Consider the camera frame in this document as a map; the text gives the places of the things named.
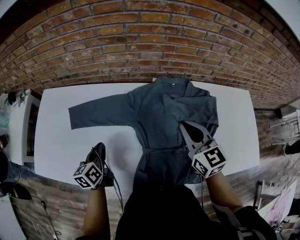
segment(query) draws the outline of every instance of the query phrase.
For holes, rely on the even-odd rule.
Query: red brick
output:
[[[74,6],[78,7],[78,6],[95,3],[95,2],[102,2],[102,1],[105,0],[74,0]]]
[[[103,47],[104,53],[120,53],[125,51],[125,45],[113,45]]]
[[[94,56],[94,61],[95,62],[103,62],[107,60],[106,55],[99,55],[99,56]]]
[[[39,76],[39,77],[36,77],[36,78],[33,78],[32,80],[34,82],[40,82],[42,80],[46,80],[46,79],[51,79],[53,77],[56,77],[56,75],[54,73],[48,73],[48,74],[44,74],[42,76]]]
[[[178,3],[169,3],[169,2],[127,1],[126,9],[170,12],[170,13],[180,13],[180,14],[188,13],[188,6],[178,4]]]
[[[231,58],[232,58],[231,56],[221,54],[221,53],[218,53],[218,52],[208,51],[208,50],[200,50],[198,55],[203,56],[203,57],[207,57],[207,58],[220,59],[220,60],[224,60],[224,61],[230,61]]]
[[[151,23],[168,23],[170,15],[169,14],[159,14],[159,13],[142,13],[142,22]]]
[[[214,10],[216,12],[222,13],[224,15],[229,15],[232,11],[231,7],[228,7],[220,2],[214,1],[214,0],[205,0],[205,1],[199,1],[199,0],[182,0],[187,3],[192,3],[195,5],[199,5],[204,8],[209,8],[211,10]]]
[[[243,65],[245,63],[244,60],[238,59],[238,58],[232,58],[231,62],[238,64],[238,65]]]
[[[165,59],[174,59],[174,60],[184,60],[191,62],[203,62],[203,57],[184,55],[184,54],[173,54],[173,53],[165,53]]]
[[[130,61],[131,66],[167,66],[169,65],[168,61],[164,60],[139,60],[139,61]]]
[[[216,77],[224,77],[224,78],[232,78],[235,79],[236,76],[232,75],[232,74],[226,74],[226,73],[218,73],[218,72],[213,72],[211,74],[212,76],[216,76]]]
[[[242,13],[233,10],[233,12],[231,13],[230,17],[244,25],[248,25],[251,21],[251,19],[245,15],[243,15]]]
[[[122,11],[122,2],[108,2],[93,6],[94,14],[112,13]]]
[[[109,26],[98,28],[98,34],[100,36],[114,35],[123,33],[123,26]]]
[[[64,61],[101,54],[100,48],[83,49],[62,55]]]
[[[284,45],[284,46],[288,46],[289,45],[289,42],[286,40],[286,38],[284,36],[282,36],[282,34],[277,30],[275,29],[274,31],[274,36],[278,38],[278,40]]]
[[[249,27],[262,34],[269,41],[272,42],[274,40],[274,36],[258,23],[251,21]]]
[[[92,38],[95,36],[96,36],[95,30],[93,30],[93,29],[84,30],[84,31],[81,31],[80,33],[76,32],[76,33],[72,33],[72,34],[68,34],[66,36],[60,37],[60,38],[52,41],[52,44],[53,44],[53,46],[61,46],[66,43],[83,40],[83,39],[87,39],[87,38]]]
[[[185,16],[173,16],[173,24],[189,26],[193,28],[204,29],[212,32],[219,33],[222,26],[213,22],[208,22],[196,18],[185,17]]]
[[[35,51],[37,53],[43,53],[43,52],[46,52],[46,51],[48,51],[48,50],[50,50],[52,48],[53,47],[52,47],[51,43],[45,43],[45,44],[41,45],[40,47],[36,48]]]
[[[261,25],[268,30],[269,32],[272,32],[274,29],[274,26],[267,20],[267,19],[263,19],[263,21],[261,22]]]
[[[15,49],[22,46],[28,41],[28,38],[26,35],[23,35],[22,37],[18,38],[12,45],[10,45],[6,50],[6,54],[9,55],[12,53]]]
[[[127,78],[128,73],[111,74],[111,79]]]
[[[57,76],[65,76],[65,75],[69,75],[70,71],[69,69],[63,69],[63,70],[54,71],[54,73]]]
[[[284,28],[283,24],[266,8],[263,7],[260,13],[268,18],[280,31]]]
[[[110,74],[131,73],[131,72],[137,72],[137,71],[139,71],[138,67],[119,67],[119,68],[109,69]]]
[[[15,51],[14,51],[14,54],[15,56],[20,56],[22,55],[24,52],[26,52],[27,50],[25,49],[24,46],[20,46],[19,48],[17,48]]]
[[[241,1],[237,1],[237,0],[225,0],[224,3],[226,5],[229,5],[229,6],[233,7],[234,9],[242,12],[243,14],[245,14],[248,17],[250,17],[251,19],[254,19],[258,23],[263,18],[262,16],[260,16],[257,13],[257,11],[254,11],[253,9],[249,8],[248,6],[246,6]]]
[[[128,47],[130,51],[174,52],[175,50],[175,46],[155,44],[132,44]]]
[[[78,22],[70,22],[62,25],[61,27],[57,28],[57,32],[59,35],[63,35],[69,32],[74,32],[79,30],[80,26]]]
[[[199,69],[199,70],[197,71],[197,74],[199,74],[199,75],[210,75],[210,74],[211,74],[211,71]]]
[[[218,15],[215,19],[215,21],[217,23],[220,23],[222,25],[225,25],[229,28],[233,28],[235,29],[236,31],[238,32],[241,32],[247,36],[250,36],[252,34],[252,30],[248,27],[246,27],[245,25],[243,24],[240,24],[234,20],[232,20],[231,18],[228,18],[228,17],[225,17],[225,16],[221,16],[221,15]]]
[[[293,45],[293,47],[295,48],[296,51],[299,51],[299,42],[297,40],[295,40],[294,38],[290,39],[290,43]]]
[[[173,62],[172,66],[173,67],[182,67],[182,68],[188,68],[190,65],[189,62]]]
[[[125,61],[110,61],[107,63],[107,66],[109,68],[120,68],[125,67],[126,63]]]
[[[110,45],[110,44],[121,44],[121,43],[132,43],[136,42],[136,36],[113,36],[113,37],[98,37],[96,39],[87,40],[86,45],[99,46],[99,45]]]
[[[126,26],[128,33],[163,33],[163,34],[179,34],[181,28],[163,26],[163,25],[128,25]]]
[[[51,30],[51,31],[45,32],[45,33],[43,33],[43,34],[41,34],[41,35],[33,38],[29,42],[27,42],[25,44],[25,47],[26,47],[26,49],[29,50],[29,49],[31,49],[31,48],[33,48],[33,47],[35,47],[35,46],[37,46],[37,45],[39,45],[39,44],[41,44],[41,43],[43,43],[45,41],[48,41],[49,39],[52,39],[54,37],[56,37],[55,30]]]
[[[184,29],[183,35],[192,37],[192,38],[199,38],[199,39],[204,39],[206,32],[205,31],[197,31],[193,29]]]
[[[210,21],[212,21],[216,16],[215,12],[208,11],[206,9],[199,8],[199,7],[192,7],[190,9],[189,14],[194,17],[199,17],[199,18],[202,18],[205,20],[210,20]]]
[[[7,47],[7,46],[6,46],[5,43],[1,43],[1,44],[0,44],[0,52],[2,52],[6,47]]]
[[[216,60],[216,59],[209,59],[209,58],[204,59],[204,63],[210,65],[219,65],[220,62],[221,62],[220,60]]]
[[[8,57],[6,57],[2,62],[1,62],[1,67],[5,67],[8,63],[10,63],[12,60],[15,59],[15,55],[12,53],[11,55],[9,55]]]
[[[37,26],[39,23],[47,20],[47,14],[46,12],[41,12],[37,15],[35,15],[33,18],[31,18],[30,20],[28,20],[26,23],[24,23],[20,28],[18,28],[15,31],[15,35],[17,37],[23,35],[24,33],[26,33],[27,31],[29,31],[30,29],[32,29],[33,27]]]
[[[177,67],[162,67],[162,71],[171,72],[171,73],[196,73],[196,69],[188,68],[177,68]]]
[[[198,52],[197,48],[192,47],[177,47],[177,53],[186,53],[186,54],[196,54]]]
[[[194,47],[200,47],[200,48],[205,48],[205,49],[210,49],[212,46],[212,43],[209,43],[209,42],[197,41],[197,40],[192,40],[192,39],[183,38],[183,37],[168,37],[167,42],[171,43],[171,44],[194,46]]]
[[[260,35],[259,33],[254,33],[251,37],[252,39],[254,39],[256,42],[259,42],[259,43],[263,43],[263,41],[265,41],[266,39]]]
[[[223,68],[220,66],[212,66],[203,63],[192,63],[191,68],[204,69],[210,71],[221,71]]]
[[[225,38],[225,37],[216,35],[216,34],[210,34],[209,33],[206,36],[205,39],[208,40],[208,41],[212,41],[212,42],[215,42],[215,43],[220,43],[220,44],[226,45],[228,47],[233,47],[235,49],[240,49],[242,47],[241,43],[233,41],[229,38]]]
[[[161,59],[162,52],[141,52],[141,59]]]
[[[7,54],[5,52],[0,53],[0,61],[2,61],[6,56]]]
[[[9,70],[13,69],[16,66],[16,64],[14,62],[11,62],[10,64],[7,65],[7,68]]]
[[[64,52],[65,52],[65,49],[63,47],[58,47],[58,48],[54,48],[52,50],[47,51],[47,54],[40,54],[40,55],[34,57],[33,59],[35,62],[40,62],[45,59],[63,54]]]
[[[32,60],[32,59],[29,59],[29,60],[23,62],[23,65],[24,65],[25,67],[29,67],[29,66],[31,66],[31,65],[33,65],[33,64],[35,64],[35,62],[34,62],[34,60]]]
[[[82,20],[82,25],[86,27],[106,25],[113,23],[134,23],[137,22],[138,14],[135,13],[120,13],[112,15],[101,15],[93,18]]]
[[[51,59],[46,61],[48,66],[59,64],[59,63],[62,63],[62,62],[63,62],[63,59],[60,56],[55,57],[55,58],[51,58]]]
[[[75,10],[60,14],[49,21],[43,23],[43,28],[45,30],[49,30],[51,28],[54,28],[58,25],[67,23],[69,21],[87,17],[90,15],[90,9],[88,7],[82,7],[82,8],[77,8]]]
[[[288,29],[284,29],[282,31],[282,35],[286,38],[286,39],[290,39],[292,37],[290,31]]]
[[[164,43],[165,37],[163,35],[141,35],[141,42]]]
[[[90,64],[93,63],[92,57],[87,57],[87,58],[81,58],[81,59],[76,59],[74,60],[75,65],[85,65],[85,64]]]
[[[70,0],[65,0],[47,9],[49,17],[66,12],[71,9]]]
[[[288,58],[292,58],[293,55],[291,54],[291,52],[285,47],[285,46],[281,46],[280,50],[284,52],[284,54],[288,57]]]
[[[26,35],[28,36],[29,39],[32,39],[44,32],[43,28],[41,25],[38,25],[34,27],[33,29],[29,30]]]
[[[107,55],[107,60],[123,60],[123,59],[137,59],[137,53],[119,53]]]
[[[14,33],[12,33],[8,38],[5,39],[5,43],[7,46],[11,45],[15,40],[16,40],[16,36]]]
[[[228,50],[230,49],[229,47],[226,47],[224,45],[221,45],[221,44],[216,44],[214,43],[212,45],[212,50],[216,51],[216,52],[220,52],[220,53],[227,53]]]
[[[83,48],[86,48],[86,45],[84,42],[72,43],[72,44],[68,44],[65,46],[65,49],[67,52],[72,52],[72,51],[80,50]]]
[[[240,34],[238,32],[231,30],[229,28],[223,28],[221,34],[226,37],[232,38],[234,40],[238,40],[240,38]]]

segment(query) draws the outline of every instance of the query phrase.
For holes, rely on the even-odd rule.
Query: gray coat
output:
[[[142,145],[134,188],[198,183],[179,132],[181,120],[218,127],[216,98],[184,78],[159,77],[127,94],[96,99],[69,108],[71,128],[131,126]]]

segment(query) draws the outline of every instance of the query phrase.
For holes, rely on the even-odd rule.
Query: person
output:
[[[115,239],[277,239],[271,226],[254,207],[242,206],[237,193],[221,172],[207,178],[206,182],[211,201],[227,207],[243,230],[226,221],[210,221],[186,186],[145,187],[133,190],[119,221]],[[243,231],[253,234],[241,238]],[[105,189],[100,187],[90,192],[83,236],[77,240],[108,239],[107,202]]]
[[[292,145],[289,145],[289,143],[287,143],[283,146],[283,151],[285,155],[300,153],[300,140],[296,141]]]

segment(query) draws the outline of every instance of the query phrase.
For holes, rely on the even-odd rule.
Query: black wire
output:
[[[201,196],[202,196],[202,210],[204,211],[204,200],[203,200],[203,181],[202,181],[202,176],[200,175],[201,179]]]
[[[109,166],[106,164],[106,162],[104,162],[104,165],[107,166],[107,168],[110,170],[110,168],[109,168]],[[113,179],[114,179],[114,182],[116,182],[116,184],[117,184],[117,187],[118,187],[118,190],[119,190],[119,193],[120,193],[120,197],[119,197],[119,195],[118,195],[118,193],[117,193],[117,189],[116,189],[116,187],[115,187],[115,184],[113,184],[113,187],[114,187],[114,190],[116,191],[116,194],[117,194],[118,199],[119,199],[119,201],[120,201],[121,208],[122,208],[122,213],[124,213],[122,193],[121,193],[121,190],[120,190],[118,181],[116,180],[115,176],[113,176]]]
[[[283,238],[283,236],[281,235],[281,231],[279,232],[279,234],[280,234],[280,236],[281,236],[282,240],[285,240],[285,239]]]
[[[94,150],[94,152],[95,152],[96,155],[98,156],[99,161],[101,162],[102,171],[103,171],[103,174],[104,174],[104,166],[103,166],[103,163],[102,163],[102,159],[101,159],[101,157],[99,156],[99,154],[97,153],[97,151],[96,151],[94,148],[92,148],[92,150]],[[109,166],[106,164],[105,161],[104,161],[104,165],[107,166],[107,168],[111,171],[111,169],[109,168]],[[116,182],[116,184],[117,184],[117,187],[118,187],[118,190],[119,190],[119,193],[120,193],[120,197],[121,197],[121,198],[119,197],[119,195],[118,195],[118,193],[117,193],[117,189],[116,189],[116,187],[115,187],[114,182],[113,182],[113,187],[114,187],[114,190],[116,191],[116,194],[117,194],[118,199],[119,199],[119,201],[120,201],[121,208],[122,208],[122,213],[124,213],[124,208],[123,208],[123,198],[122,198],[121,190],[120,190],[118,181],[116,180],[115,176],[113,176],[113,179],[114,179],[114,182]]]

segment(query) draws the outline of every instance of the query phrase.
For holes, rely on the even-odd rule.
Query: white table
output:
[[[106,96],[127,93],[145,83],[107,83],[45,90],[37,117],[35,171],[50,179],[76,184],[72,175],[91,147],[103,142],[107,161],[121,191],[130,194],[142,155],[131,127],[87,127],[71,130],[68,108]],[[224,174],[259,165],[258,135],[250,94],[246,90],[193,82],[217,97],[219,128],[215,139],[225,150]]]

